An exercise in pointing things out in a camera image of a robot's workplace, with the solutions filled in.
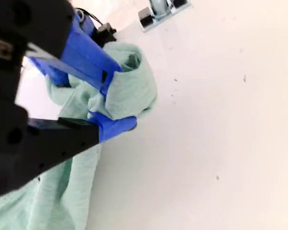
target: mint green towel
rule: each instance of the mint green towel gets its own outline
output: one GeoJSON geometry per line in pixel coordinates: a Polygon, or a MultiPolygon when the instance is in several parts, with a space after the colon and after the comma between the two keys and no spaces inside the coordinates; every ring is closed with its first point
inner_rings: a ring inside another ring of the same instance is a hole
{"type": "MultiPolygon", "coordinates": [[[[63,105],[62,117],[89,117],[88,110],[112,119],[143,117],[156,102],[152,71],[136,46],[109,43],[104,50],[122,67],[106,100],[88,83],[69,76],[72,88],[57,88],[47,78],[51,99],[63,105]]],[[[85,230],[101,145],[52,168],[25,187],[0,197],[0,230],[85,230]]]]}

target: screw hole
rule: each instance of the screw hole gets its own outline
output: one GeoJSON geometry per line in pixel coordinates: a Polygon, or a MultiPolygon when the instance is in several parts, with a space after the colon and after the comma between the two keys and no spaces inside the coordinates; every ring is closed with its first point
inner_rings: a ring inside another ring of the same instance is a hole
{"type": "Polygon", "coordinates": [[[67,19],[68,19],[69,21],[72,21],[72,20],[73,20],[73,16],[72,16],[72,15],[67,15],[67,19]]]}
{"type": "Polygon", "coordinates": [[[7,141],[10,145],[19,144],[23,139],[23,133],[20,128],[15,128],[8,133],[7,141]]]}
{"type": "Polygon", "coordinates": [[[13,12],[14,22],[17,26],[27,25],[32,19],[31,10],[24,2],[17,1],[13,5],[13,12]]]}

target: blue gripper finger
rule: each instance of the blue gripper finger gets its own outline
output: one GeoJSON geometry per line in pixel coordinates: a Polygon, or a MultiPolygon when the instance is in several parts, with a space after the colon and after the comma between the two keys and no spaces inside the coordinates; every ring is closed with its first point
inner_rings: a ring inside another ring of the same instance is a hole
{"type": "Polygon", "coordinates": [[[119,134],[130,131],[137,125],[137,119],[135,116],[130,116],[120,120],[111,120],[107,116],[89,111],[92,118],[88,119],[88,122],[92,122],[99,126],[99,143],[105,142],[119,134]]]}

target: white tabletop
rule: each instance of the white tabletop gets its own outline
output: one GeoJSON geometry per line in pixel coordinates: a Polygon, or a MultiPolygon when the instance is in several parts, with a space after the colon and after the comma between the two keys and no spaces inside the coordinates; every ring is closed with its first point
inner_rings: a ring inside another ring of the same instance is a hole
{"type": "Polygon", "coordinates": [[[159,101],[104,145],[88,230],[288,230],[288,0],[193,6],[118,34],[159,101]]]}

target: black plastic part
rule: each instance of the black plastic part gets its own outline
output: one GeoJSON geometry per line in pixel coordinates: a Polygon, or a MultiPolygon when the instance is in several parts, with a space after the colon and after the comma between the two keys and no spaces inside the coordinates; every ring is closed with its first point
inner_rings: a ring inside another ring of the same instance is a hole
{"type": "Polygon", "coordinates": [[[101,48],[108,42],[116,42],[116,38],[113,36],[116,33],[116,29],[113,29],[109,23],[103,24],[98,30],[93,33],[92,39],[101,48]]]}
{"type": "Polygon", "coordinates": [[[24,38],[56,58],[65,48],[73,18],[67,0],[0,0],[0,32],[24,38]]]}
{"type": "Polygon", "coordinates": [[[154,22],[149,7],[139,12],[139,19],[143,27],[147,27],[154,22]]]}
{"type": "Polygon", "coordinates": [[[27,126],[27,112],[2,101],[0,116],[6,118],[0,123],[0,195],[99,143],[99,127],[81,119],[30,119],[27,126]]]}
{"type": "Polygon", "coordinates": [[[104,83],[104,82],[106,81],[107,75],[108,75],[108,73],[103,70],[103,71],[102,71],[102,80],[101,80],[101,83],[104,83]]]}
{"type": "Polygon", "coordinates": [[[187,0],[174,0],[173,5],[176,8],[179,8],[180,6],[183,6],[187,3],[187,0]]]}

